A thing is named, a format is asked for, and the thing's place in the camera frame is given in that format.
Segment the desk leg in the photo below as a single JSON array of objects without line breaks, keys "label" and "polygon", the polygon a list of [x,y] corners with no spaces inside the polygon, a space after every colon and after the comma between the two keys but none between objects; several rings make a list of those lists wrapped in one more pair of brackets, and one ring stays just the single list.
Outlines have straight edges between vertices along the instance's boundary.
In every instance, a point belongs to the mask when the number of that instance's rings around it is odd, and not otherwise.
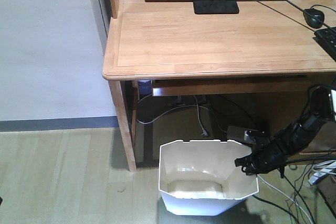
[{"label": "desk leg", "polygon": [[109,81],[111,95],[114,106],[116,107],[119,128],[121,132],[122,142],[126,152],[128,167],[131,172],[137,171],[135,164],[134,151],[132,145],[132,137],[130,132],[130,122],[127,117],[127,104],[125,98],[124,86],[121,81]]}]

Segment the floor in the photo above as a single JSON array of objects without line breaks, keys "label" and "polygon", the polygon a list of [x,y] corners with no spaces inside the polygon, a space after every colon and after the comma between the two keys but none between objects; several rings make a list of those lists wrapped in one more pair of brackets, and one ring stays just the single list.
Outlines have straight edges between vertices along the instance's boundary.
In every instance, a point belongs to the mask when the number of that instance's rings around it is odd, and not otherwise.
[{"label": "floor", "polygon": [[[286,174],[293,181],[302,169],[286,169]],[[156,167],[140,168],[134,174],[127,170],[118,128],[3,132],[0,223],[291,222],[286,213],[254,198],[215,217],[176,216],[165,209],[157,189],[157,171]],[[263,178],[292,194],[278,173]],[[285,197],[261,181],[259,185],[259,197],[287,208]],[[304,183],[302,194],[317,223],[335,223],[316,188]]]}]

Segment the gray baseboard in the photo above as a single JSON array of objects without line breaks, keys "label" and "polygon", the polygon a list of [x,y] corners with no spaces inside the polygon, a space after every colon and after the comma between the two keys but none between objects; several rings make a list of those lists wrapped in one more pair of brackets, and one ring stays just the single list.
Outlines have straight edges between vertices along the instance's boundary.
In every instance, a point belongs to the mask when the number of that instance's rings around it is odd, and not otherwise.
[{"label": "gray baseboard", "polygon": [[102,116],[97,118],[0,121],[0,132],[50,131],[109,127],[119,127],[116,116]]}]

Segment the black robotic arm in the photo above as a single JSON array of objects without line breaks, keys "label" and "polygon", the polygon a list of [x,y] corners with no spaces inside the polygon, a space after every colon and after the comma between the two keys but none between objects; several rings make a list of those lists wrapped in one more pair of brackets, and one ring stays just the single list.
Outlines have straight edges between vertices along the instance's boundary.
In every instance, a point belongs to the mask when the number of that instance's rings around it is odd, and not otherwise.
[{"label": "black robotic arm", "polygon": [[[308,89],[308,102],[302,114],[279,131],[266,144],[259,144],[253,152],[235,160],[236,166],[241,166],[247,175],[265,174],[280,169],[284,172],[285,161],[293,154],[306,148],[327,122],[336,122],[336,88],[329,85],[314,85]],[[247,131],[248,137],[258,143],[265,142],[265,133]]]}]

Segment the monitor stand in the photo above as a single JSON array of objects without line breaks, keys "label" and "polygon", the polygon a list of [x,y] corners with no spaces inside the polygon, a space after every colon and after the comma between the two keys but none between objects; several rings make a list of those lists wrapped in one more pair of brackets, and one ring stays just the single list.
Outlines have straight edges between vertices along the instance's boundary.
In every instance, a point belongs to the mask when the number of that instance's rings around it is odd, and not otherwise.
[{"label": "monitor stand", "polygon": [[236,0],[193,0],[195,14],[238,14]]}]

